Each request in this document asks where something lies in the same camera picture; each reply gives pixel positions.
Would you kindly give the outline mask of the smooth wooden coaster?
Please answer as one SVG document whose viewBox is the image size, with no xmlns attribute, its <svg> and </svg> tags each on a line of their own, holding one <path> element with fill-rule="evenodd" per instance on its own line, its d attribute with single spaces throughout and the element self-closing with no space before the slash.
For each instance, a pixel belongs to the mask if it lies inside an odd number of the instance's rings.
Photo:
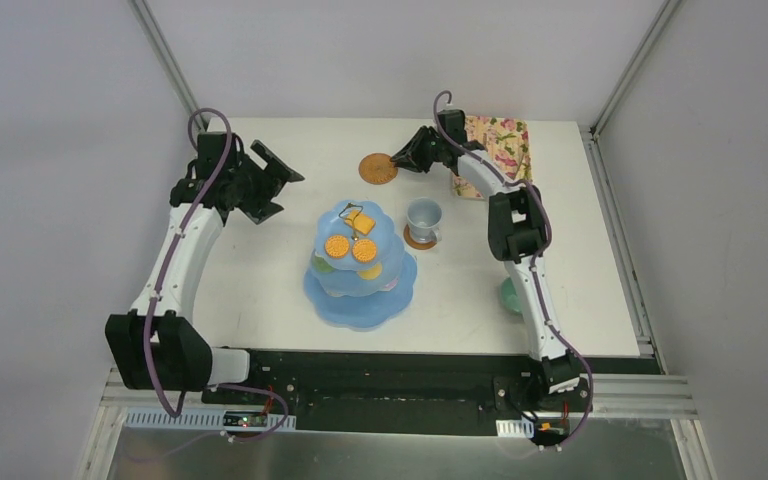
<svg viewBox="0 0 768 480">
<path fill-rule="evenodd" d="M 437 242 L 432 240 L 428 242 L 419 242 L 412 237 L 410 226 L 406 225 L 403 229 L 403 239 L 405 243 L 415 250 L 429 250 L 437 245 Z"/>
</svg>

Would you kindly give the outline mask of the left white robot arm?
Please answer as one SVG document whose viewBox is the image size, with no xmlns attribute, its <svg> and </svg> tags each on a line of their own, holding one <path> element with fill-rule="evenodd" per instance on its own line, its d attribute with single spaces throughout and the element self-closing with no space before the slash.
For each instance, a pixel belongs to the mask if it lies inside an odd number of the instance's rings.
<svg viewBox="0 0 768 480">
<path fill-rule="evenodd" d="M 210 251 L 234 211 L 260 224 L 303 175 L 259 140 L 245 148 L 225 132 L 202 133 L 186 175 L 170 193 L 169 224 L 145 287 L 124 314 L 112 314 L 105 337 L 124 385 L 132 390 L 200 392 L 226 383 L 241 404 L 257 402 L 265 378 L 247 351 L 212 347 L 193 325 L 196 293 Z"/>
</svg>

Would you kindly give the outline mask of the orange square biscuit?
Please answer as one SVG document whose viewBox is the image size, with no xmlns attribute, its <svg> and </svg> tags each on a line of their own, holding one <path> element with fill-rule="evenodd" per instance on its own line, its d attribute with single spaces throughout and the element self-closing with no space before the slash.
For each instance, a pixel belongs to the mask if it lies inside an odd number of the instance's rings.
<svg viewBox="0 0 768 480">
<path fill-rule="evenodd" d="M 358 235 L 367 236 L 376 227 L 376 220 L 361 210 L 350 210 L 344 216 L 344 222 Z"/>
</svg>

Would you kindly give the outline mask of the orange round biscuit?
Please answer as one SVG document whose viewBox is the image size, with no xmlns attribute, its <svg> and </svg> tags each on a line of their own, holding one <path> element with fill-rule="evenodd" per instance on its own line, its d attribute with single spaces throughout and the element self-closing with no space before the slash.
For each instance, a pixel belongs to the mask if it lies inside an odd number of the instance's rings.
<svg viewBox="0 0 768 480">
<path fill-rule="evenodd" d="M 357 262 L 367 264 L 376 259 L 378 247 L 377 244 L 369 238 L 359 238 L 353 243 L 351 253 Z"/>
<path fill-rule="evenodd" d="M 345 257 L 351 250 L 351 241 L 344 235 L 331 235 L 324 243 L 326 255 L 333 259 Z"/>
</svg>

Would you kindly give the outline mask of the yellow frosted donut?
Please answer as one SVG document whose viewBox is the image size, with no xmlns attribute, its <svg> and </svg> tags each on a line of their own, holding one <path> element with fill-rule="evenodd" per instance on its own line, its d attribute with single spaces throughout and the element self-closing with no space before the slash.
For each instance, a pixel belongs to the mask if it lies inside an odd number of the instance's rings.
<svg viewBox="0 0 768 480">
<path fill-rule="evenodd" d="M 374 280 L 378 278 L 383 271 L 383 266 L 380 262 L 374 264 L 370 268 L 360 270 L 357 272 L 357 275 L 367 281 Z"/>
</svg>

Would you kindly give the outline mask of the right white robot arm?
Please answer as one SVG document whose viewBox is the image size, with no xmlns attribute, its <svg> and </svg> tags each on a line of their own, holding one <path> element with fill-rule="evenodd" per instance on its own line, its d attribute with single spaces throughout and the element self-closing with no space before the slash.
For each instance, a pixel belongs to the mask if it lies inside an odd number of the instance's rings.
<svg viewBox="0 0 768 480">
<path fill-rule="evenodd" d="M 552 228 L 539 190 L 514 180 L 490 159 L 484 146 L 470 141 L 466 115 L 457 109 L 434 114 L 434 125 L 419 128 L 394 156 L 395 166 L 426 173 L 439 163 L 467 180 L 486 200 L 487 240 L 512 282 L 527 328 L 528 356 L 537 372 L 527 384 L 529 400 L 543 410 L 555 408 L 579 386 L 582 362 L 560 333 L 548 287 L 544 253 Z"/>
</svg>

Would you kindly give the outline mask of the green ceramic cup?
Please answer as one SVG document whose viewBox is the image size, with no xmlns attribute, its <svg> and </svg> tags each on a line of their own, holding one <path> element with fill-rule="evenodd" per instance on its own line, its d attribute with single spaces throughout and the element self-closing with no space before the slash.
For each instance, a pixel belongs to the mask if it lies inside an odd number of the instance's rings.
<svg viewBox="0 0 768 480">
<path fill-rule="evenodd" d="M 498 287 L 498 294 L 503 308 L 515 315 L 522 313 L 521 304 L 510 277 L 506 278 Z"/>
</svg>

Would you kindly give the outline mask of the woven rattan coaster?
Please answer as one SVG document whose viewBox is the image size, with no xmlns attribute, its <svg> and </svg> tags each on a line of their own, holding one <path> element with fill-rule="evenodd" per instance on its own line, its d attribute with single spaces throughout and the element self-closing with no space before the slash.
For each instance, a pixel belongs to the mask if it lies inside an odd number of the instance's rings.
<svg viewBox="0 0 768 480">
<path fill-rule="evenodd" d="M 389 183 L 397 177 L 398 172 L 391 156 L 384 153 L 366 155 L 358 165 L 360 178 L 372 185 Z"/>
</svg>

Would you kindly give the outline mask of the green cupcake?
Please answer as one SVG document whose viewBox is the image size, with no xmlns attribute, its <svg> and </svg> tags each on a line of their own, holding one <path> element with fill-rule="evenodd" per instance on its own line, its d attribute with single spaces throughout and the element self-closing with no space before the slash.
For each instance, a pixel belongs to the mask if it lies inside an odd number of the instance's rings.
<svg viewBox="0 0 768 480">
<path fill-rule="evenodd" d="M 330 273 L 333 271 L 333 268 L 324 258 L 316 255 L 314 255 L 311 259 L 311 266 L 315 271 L 319 273 Z"/>
</svg>

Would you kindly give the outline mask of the grey-blue ceramic mug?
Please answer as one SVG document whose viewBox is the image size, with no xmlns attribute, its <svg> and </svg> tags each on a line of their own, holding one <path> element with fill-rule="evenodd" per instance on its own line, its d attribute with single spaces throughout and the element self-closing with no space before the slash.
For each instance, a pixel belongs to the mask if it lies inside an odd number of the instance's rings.
<svg viewBox="0 0 768 480">
<path fill-rule="evenodd" d="M 442 240 L 440 224 L 442 222 L 442 207 L 431 198 L 417 198 L 410 202 L 407 208 L 407 225 L 410 226 L 412 237 L 419 242 Z"/>
</svg>

